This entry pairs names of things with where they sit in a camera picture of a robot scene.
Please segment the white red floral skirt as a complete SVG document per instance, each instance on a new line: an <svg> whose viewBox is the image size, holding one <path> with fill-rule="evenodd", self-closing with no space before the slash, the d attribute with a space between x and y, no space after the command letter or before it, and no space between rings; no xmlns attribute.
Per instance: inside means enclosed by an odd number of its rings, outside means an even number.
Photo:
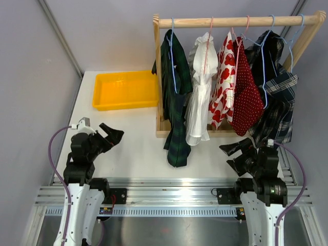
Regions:
<svg viewBox="0 0 328 246"><path fill-rule="evenodd" d="M216 85L210 99L208 114L208 124L215 127L216 130L224 120L228 123L232 123L233 120L236 60L231 32L225 37L217 57L218 72L214 76Z"/></svg>

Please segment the navy white plaid skirt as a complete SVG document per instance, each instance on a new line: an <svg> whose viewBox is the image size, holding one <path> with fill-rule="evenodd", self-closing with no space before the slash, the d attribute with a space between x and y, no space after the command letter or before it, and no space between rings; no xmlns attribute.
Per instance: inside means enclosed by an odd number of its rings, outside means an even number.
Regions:
<svg viewBox="0 0 328 246"><path fill-rule="evenodd" d="M263 33L256 40L256 43L260 44L267 32ZM275 37L279 37L279 35L271 31L263 48L266 77L264 88L268 96L268 107L264 109L260 120L249 129L257 148L268 138L280 144L292 140L293 110L299 78L280 64L284 42ZM261 88L263 75L260 47L253 44L245 50L245 54L251 67L254 82L265 104L264 93Z"/></svg>

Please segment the dark green plaid skirt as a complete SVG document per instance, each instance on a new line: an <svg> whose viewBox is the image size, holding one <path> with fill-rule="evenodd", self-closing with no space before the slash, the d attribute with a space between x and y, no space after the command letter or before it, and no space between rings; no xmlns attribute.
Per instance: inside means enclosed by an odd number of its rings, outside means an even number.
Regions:
<svg viewBox="0 0 328 246"><path fill-rule="evenodd" d="M168 163L175 168L179 168L187 165L187 159L191 152L191 147L186 142L185 113L187 97L193 91L193 87L185 52L174 33L173 56L177 88L177 94L175 94L171 60L169 58L170 47L167 42L167 37L170 38L170 36L171 29L165 33L160 47L163 117L165 120L169 120L171 124L171 130L164 149L168 151Z"/></svg>

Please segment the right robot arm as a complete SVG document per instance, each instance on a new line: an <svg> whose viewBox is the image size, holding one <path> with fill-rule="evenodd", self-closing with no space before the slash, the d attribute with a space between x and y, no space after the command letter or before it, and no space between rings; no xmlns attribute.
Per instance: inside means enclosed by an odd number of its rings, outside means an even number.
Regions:
<svg viewBox="0 0 328 246"><path fill-rule="evenodd" d="M241 151L227 164L238 175L232 197L243 206L248 244L283 245L284 236L275 236L275 230L283 228L278 217L288 203L288 189L278 177L279 158L272 141L257 149L250 138L245 138L219 148L227 156Z"/></svg>

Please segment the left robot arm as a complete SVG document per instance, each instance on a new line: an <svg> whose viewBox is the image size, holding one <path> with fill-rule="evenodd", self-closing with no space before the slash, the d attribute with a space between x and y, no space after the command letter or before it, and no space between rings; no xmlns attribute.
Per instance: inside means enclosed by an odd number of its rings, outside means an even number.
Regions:
<svg viewBox="0 0 328 246"><path fill-rule="evenodd" d="M116 204L126 202L126 189L110 190L106 178L94 178L94 161L102 153L110 151L121 142L122 130L99 125L106 133L102 136L90 126L88 118L82 118L78 124L64 127L76 130L71 137L71 151L62 174L54 173L65 191L61 222L54 245L91 245L96 219L103 203L111 204L104 210L112 215Z"/></svg>

